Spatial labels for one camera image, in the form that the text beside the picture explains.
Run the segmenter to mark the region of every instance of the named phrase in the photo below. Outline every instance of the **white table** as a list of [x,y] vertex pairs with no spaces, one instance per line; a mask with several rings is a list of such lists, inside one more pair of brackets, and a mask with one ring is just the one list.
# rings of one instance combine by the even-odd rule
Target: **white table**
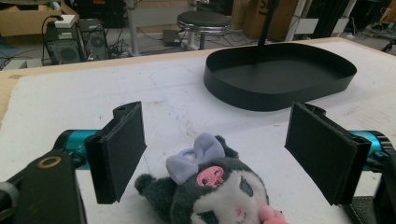
[[[327,117],[347,130],[378,130],[396,144],[396,58],[340,38],[302,43],[335,52],[358,67],[345,91],[309,103],[327,110]],[[289,223],[350,223],[284,148],[289,108],[246,111],[207,91],[203,75],[210,52],[0,72],[0,111],[7,108],[0,129],[0,180],[52,149],[62,131],[102,129],[113,108],[142,101],[148,148],[120,203],[96,204],[90,172],[77,171],[90,223],[161,223],[137,194],[134,180],[144,173],[166,176],[166,158],[190,147],[201,132],[220,134],[239,151]],[[10,93],[18,76],[29,77],[20,78]],[[364,173],[356,194],[373,195],[378,179]]]

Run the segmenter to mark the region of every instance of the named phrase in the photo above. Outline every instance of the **cardboard box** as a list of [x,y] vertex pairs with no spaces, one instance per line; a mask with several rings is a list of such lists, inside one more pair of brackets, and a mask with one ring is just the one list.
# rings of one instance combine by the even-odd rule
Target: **cardboard box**
[[44,5],[37,5],[35,9],[23,10],[21,6],[12,6],[0,11],[0,35],[6,40],[14,36],[21,39],[22,35],[41,35],[41,27],[48,16],[62,14],[78,14],[66,4],[60,4],[61,10],[55,10]]
[[231,29],[242,30],[245,23],[249,0],[233,1],[233,14],[231,16]]
[[[265,17],[270,0],[250,0],[243,26],[243,33],[250,39],[259,39],[262,33]],[[288,34],[291,19],[297,8],[298,0],[279,0],[267,39],[284,41]]]

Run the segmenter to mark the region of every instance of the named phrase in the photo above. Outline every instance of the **plush toy face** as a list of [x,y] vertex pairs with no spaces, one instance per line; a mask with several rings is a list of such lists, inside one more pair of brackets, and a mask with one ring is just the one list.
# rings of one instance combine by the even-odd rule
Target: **plush toy face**
[[169,177],[141,175],[139,193],[156,213],[173,224],[260,224],[268,196],[262,180],[238,159],[237,152],[203,133],[166,161]]
[[247,171],[233,171],[226,182],[222,182],[221,176],[215,174],[213,179],[219,180],[218,184],[210,183],[209,186],[217,190],[194,203],[191,214],[193,224],[260,223],[259,208],[268,202],[264,185],[256,175]]

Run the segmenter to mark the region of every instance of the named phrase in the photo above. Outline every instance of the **gray floor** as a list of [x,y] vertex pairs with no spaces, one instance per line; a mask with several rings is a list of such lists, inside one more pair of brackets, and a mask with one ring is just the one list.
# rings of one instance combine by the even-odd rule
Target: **gray floor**
[[[180,37],[186,39],[187,35],[182,32]],[[393,33],[383,32],[360,32],[357,35],[351,33],[343,33],[341,37],[362,44],[364,46],[381,50],[388,43],[389,39],[396,39]],[[225,35],[208,35],[206,37],[205,48],[217,49],[224,47],[257,45],[256,40],[245,37],[241,31],[231,31]],[[108,29],[107,44],[113,52],[114,58],[129,57],[130,35],[128,28]],[[182,47],[165,47],[163,45],[163,34],[144,34],[138,35],[138,48],[141,55],[152,55],[162,53],[181,52],[187,49]],[[391,55],[396,55],[396,47],[389,50]],[[9,59],[34,59],[42,57],[41,45],[30,46],[10,46],[0,39],[0,70],[9,62]],[[44,65],[51,65],[47,51],[44,50]]]

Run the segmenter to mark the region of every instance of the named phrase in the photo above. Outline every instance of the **black oval tray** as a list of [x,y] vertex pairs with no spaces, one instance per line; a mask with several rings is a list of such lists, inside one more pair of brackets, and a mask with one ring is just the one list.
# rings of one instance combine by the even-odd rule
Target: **black oval tray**
[[356,72],[355,65],[327,50],[281,43],[211,53],[205,85],[227,104],[274,111],[343,91]]

